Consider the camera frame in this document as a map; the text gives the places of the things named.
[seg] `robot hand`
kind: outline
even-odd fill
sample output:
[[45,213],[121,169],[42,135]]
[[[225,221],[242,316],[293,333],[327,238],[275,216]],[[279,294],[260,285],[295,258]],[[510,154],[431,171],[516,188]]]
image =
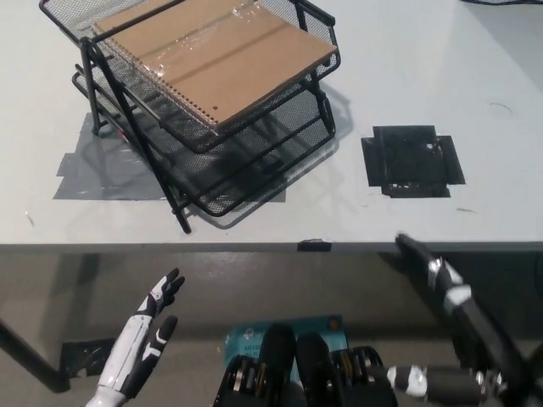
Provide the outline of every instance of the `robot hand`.
[[[461,337],[468,343],[480,345],[489,366],[486,372],[480,372],[481,380],[477,382],[483,382],[483,374],[490,374],[493,393],[506,407],[543,406],[543,387],[535,380],[530,361],[522,356],[503,327],[476,299],[472,288],[463,277],[442,256],[407,235],[400,234],[396,238],[396,245],[400,249],[400,257],[391,264],[403,271],[422,276],[428,284],[428,290],[441,303]],[[403,371],[404,375],[408,371],[416,373],[412,377],[423,381],[429,378],[428,375],[421,376],[420,369]],[[434,379],[434,384],[444,381],[438,377]],[[455,380],[458,384],[472,386],[471,394],[476,395],[477,386],[473,381],[468,382],[465,377],[457,379]],[[451,377],[448,376],[445,382],[451,382]]]
[[178,276],[178,269],[164,276],[130,317],[115,342],[96,393],[87,407],[118,407],[134,399],[142,389],[176,328],[177,318],[168,316],[145,344],[153,319],[175,301],[175,294],[185,282],[185,277]]

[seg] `cardboard notebook cover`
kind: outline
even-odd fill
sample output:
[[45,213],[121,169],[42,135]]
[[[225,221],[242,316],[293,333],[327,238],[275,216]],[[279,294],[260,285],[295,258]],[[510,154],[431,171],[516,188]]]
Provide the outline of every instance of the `cardboard notebook cover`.
[[[240,2],[186,0],[112,36],[109,45],[185,109],[217,128],[336,51],[258,3]],[[107,31],[165,3],[150,0],[98,21],[93,29]]]

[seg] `black mechanical component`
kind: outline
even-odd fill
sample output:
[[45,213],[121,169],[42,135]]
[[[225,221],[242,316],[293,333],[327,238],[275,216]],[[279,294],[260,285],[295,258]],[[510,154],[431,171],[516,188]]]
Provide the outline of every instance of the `black mechanical component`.
[[264,334],[259,358],[238,355],[227,367],[214,407],[279,407],[294,363],[292,328],[272,325]]
[[296,343],[296,363],[309,407],[397,407],[388,382],[375,381],[371,366],[383,366],[375,349],[361,347],[329,352],[317,333]]
[[298,337],[296,364],[308,407],[343,405],[339,374],[328,345],[318,333]]
[[370,374],[372,369],[384,369],[383,361],[374,348],[343,349],[332,352],[331,357],[343,388],[343,406],[397,407],[390,383],[375,380]]
[[483,369],[479,374],[472,374],[488,381],[487,395],[488,392],[495,395],[506,407],[542,406],[543,388],[535,380],[534,362],[524,359],[513,340],[481,306],[472,288],[456,270],[443,257],[407,235],[399,235],[396,244],[400,257],[394,262],[395,266],[427,280],[430,292],[442,303],[458,330],[455,349],[464,359],[462,364]]
[[368,367],[374,380],[414,399],[442,405],[480,405],[501,390],[496,376],[455,367]]

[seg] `wire mesh tray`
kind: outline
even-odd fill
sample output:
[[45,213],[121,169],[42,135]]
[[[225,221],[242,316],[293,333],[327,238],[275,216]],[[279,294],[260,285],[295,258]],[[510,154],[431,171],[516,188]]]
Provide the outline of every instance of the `wire mesh tray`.
[[[100,113],[124,132],[130,126],[112,96],[108,82],[94,69]],[[81,72],[74,84],[87,95]],[[223,216],[333,139],[335,129],[324,93],[298,84],[296,96],[246,126],[208,153],[193,153],[150,120],[137,103],[130,108],[151,147],[153,159],[169,183],[206,214]]]
[[[42,11],[72,41],[79,43],[83,37],[94,37],[92,32],[94,22],[146,2],[146,0],[42,0],[40,5]],[[313,36],[337,46],[333,31],[334,18],[312,4],[290,0],[260,0],[259,4],[290,24],[306,29]],[[159,122],[161,128],[195,153],[209,152],[300,92],[297,86],[289,86],[258,103],[242,119],[235,120],[219,131],[212,131],[187,112],[168,92],[164,92],[147,77],[134,70],[129,61],[117,56],[109,47],[107,40],[98,44],[104,55],[109,58],[109,65],[117,79],[130,89],[134,99],[143,102],[140,107],[148,111]],[[306,80],[319,81],[337,69],[339,64],[339,52],[336,52],[329,61],[319,65],[313,75],[308,75]]]

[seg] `white table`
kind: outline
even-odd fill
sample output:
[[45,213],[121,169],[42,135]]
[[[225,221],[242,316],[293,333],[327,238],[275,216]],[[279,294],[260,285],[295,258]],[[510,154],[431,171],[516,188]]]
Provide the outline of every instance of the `white table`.
[[[398,231],[447,250],[543,248],[543,7],[315,3],[337,19],[343,63],[324,89],[339,150],[293,184],[286,203],[226,230],[190,216],[185,235],[166,201],[52,199],[89,111],[70,83],[80,57],[37,0],[8,0],[0,250],[295,250],[308,239],[333,251],[387,250]],[[390,199],[369,187],[360,139],[375,125],[451,135],[466,185],[438,199]]]

